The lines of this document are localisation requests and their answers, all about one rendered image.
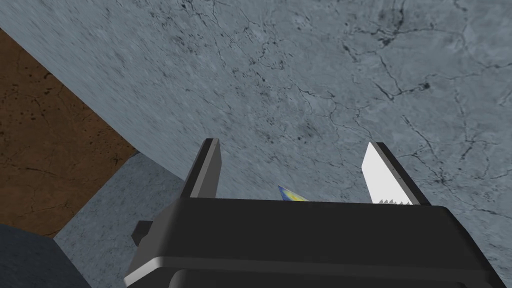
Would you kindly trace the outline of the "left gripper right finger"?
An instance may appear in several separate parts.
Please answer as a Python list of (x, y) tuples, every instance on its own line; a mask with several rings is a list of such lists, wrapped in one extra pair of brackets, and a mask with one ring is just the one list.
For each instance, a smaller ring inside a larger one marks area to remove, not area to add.
[(431, 204), (383, 142), (368, 143), (361, 170), (373, 204)]

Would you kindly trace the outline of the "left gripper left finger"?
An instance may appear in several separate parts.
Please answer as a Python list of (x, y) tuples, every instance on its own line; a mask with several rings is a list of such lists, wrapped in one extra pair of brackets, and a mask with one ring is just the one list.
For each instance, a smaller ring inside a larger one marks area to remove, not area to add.
[(184, 182), (180, 198), (212, 198), (217, 194), (222, 168), (220, 141), (207, 138), (201, 145)]

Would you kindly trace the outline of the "blue and yellow flat object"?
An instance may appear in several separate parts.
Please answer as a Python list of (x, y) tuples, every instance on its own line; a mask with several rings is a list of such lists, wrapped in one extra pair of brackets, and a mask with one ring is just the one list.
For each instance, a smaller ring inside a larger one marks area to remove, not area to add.
[(298, 202), (307, 202), (308, 200), (303, 198), (302, 196), (294, 193), (293, 191), (284, 188), (283, 186), (278, 186), (281, 198), (283, 201), (298, 201)]

